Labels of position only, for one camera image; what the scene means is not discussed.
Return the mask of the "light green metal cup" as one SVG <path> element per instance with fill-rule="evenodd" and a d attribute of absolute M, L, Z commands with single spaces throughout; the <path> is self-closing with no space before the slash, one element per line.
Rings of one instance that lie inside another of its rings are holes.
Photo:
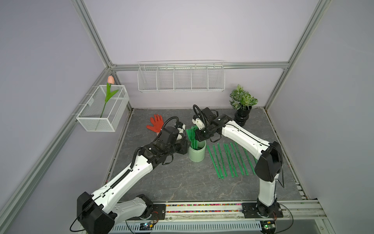
<path fill-rule="evenodd" d="M 188 151 L 189 158 L 192 162 L 201 162 L 205 158 L 206 141 L 194 140 Z"/>

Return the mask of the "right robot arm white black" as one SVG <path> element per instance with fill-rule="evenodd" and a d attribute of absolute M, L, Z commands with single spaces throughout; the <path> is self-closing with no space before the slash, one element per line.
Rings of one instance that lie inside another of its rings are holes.
<path fill-rule="evenodd" d="M 208 107 L 201 110 L 193 105 L 195 115 L 192 122 L 198 127 L 195 137 L 198 141 L 210 139 L 214 134 L 227 137 L 244 149 L 257 160 L 254 168 L 259 178 L 259 195 L 257 212 L 261 217 L 268 217 L 278 210 L 276 197 L 276 180 L 282 171 L 283 158 L 281 146 L 263 140 L 237 124 L 231 117 L 213 113 Z"/>

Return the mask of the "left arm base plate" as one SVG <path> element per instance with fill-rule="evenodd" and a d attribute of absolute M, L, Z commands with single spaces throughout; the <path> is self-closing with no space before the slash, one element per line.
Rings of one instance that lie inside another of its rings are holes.
<path fill-rule="evenodd" d="M 132 217 L 129 220 L 164 220 L 166 215 L 166 205 L 153 204 L 151 208 L 147 208 L 139 217 Z"/>

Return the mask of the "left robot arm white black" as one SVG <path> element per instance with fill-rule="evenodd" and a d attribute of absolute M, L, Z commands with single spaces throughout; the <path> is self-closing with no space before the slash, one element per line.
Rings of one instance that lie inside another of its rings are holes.
<path fill-rule="evenodd" d="M 168 165 L 168 156 L 185 155 L 189 148 L 185 125 L 164 127 L 151 143 L 138 147 L 131 163 L 111 181 L 93 193 L 77 199 L 77 221 L 88 234 L 107 234 L 120 222 L 153 215 L 153 202 L 145 195 L 120 203 L 119 200 L 158 165 Z"/>

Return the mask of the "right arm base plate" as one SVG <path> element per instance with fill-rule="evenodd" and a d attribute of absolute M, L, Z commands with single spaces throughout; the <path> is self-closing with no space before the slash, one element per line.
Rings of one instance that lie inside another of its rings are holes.
<path fill-rule="evenodd" d="M 242 213 L 245 218 L 282 218 L 283 213 L 278 202 L 274 202 L 270 207 L 256 202 L 242 203 Z"/>

